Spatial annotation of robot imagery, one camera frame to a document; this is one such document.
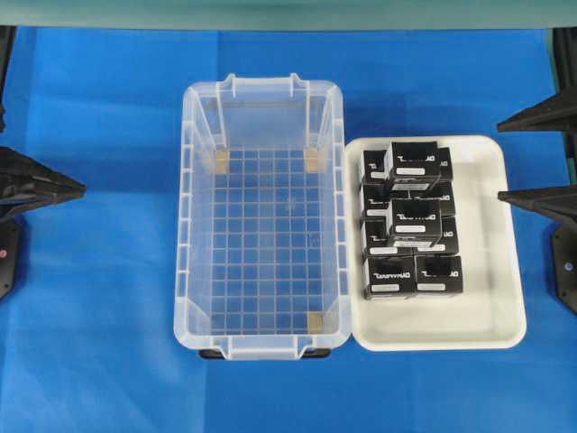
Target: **blue surface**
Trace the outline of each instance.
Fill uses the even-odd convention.
[[[527,304],[507,351],[205,362],[172,335],[186,86],[325,78],[346,141],[487,134],[512,189],[563,185],[560,134],[495,124],[554,93],[544,31],[119,32],[19,29],[0,143],[88,185],[31,213],[0,304],[0,431],[575,431],[577,319],[553,296],[543,217],[514,211]]]

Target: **white label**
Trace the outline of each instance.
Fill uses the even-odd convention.
[[[393,185],[393,191],[425,191],[429,188],[428,183],[396,183]]]
[[[361,190],[359,191],[359,199],[361,200],[361,207],[364,207],[364,186],[361,185]]]
[[[359,164],[359,183],[362,185],[362,178],[364,178],[364,152],[361,155],[361,163]]]
[[[399,291],[400,287],[398,284],[376,284],[371,286],[372,291]]]
[[[435,246],[431,246],[429,248],[418,248],[420,253],[441,253],[445,250],[443,244],[437,244]]]
[[[399,248],[428,248],[431,243],[425,241],[395,241],[393,245]]]
[[[417,284],[417,290],[444,291],[444,284]]]
[[[396,254],[398,249],[394,246],[379,246],[376,248],[370,248],[369,253],[371,254]]]
[[[425,226],[396,226],[395,231],[397,233],[424,233],[426,229]]]
[[[385,155],[385,179],[389,178],[390,169],[393,167],[393,146],[390,146]]]
[[[367,217],[384,217],[387,214],[385,209],[369,209],[367,210]]]
[[[361,240],[362,240],[362,249],[363,250],[367,247],[367,231],[364,228],[365,226],[366,226],[366,224],[363,221],[362,227],[361,227]]]
[[[369,260],[364,261],[364,282],[365,284],[369,284],[371,279],[369,278]]]
[[[404,174],[404,175],[412,175],[412,176],[425,176],[425,169],[410,169],[410,168],[401,168],[397,169],[397,174]]]
[[[389,207],[387,208],[386,211],[386,219],[385,222],[387,223],[387,234],[390,233],[390,227],[393,225],[393,206],[392,206],[392,201],[390,202],[391,204],[389,204]]]

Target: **stacked black boxes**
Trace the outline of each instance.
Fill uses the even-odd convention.
[[[449,149],[364,151],[359,178],[365,298],[463,292]]]

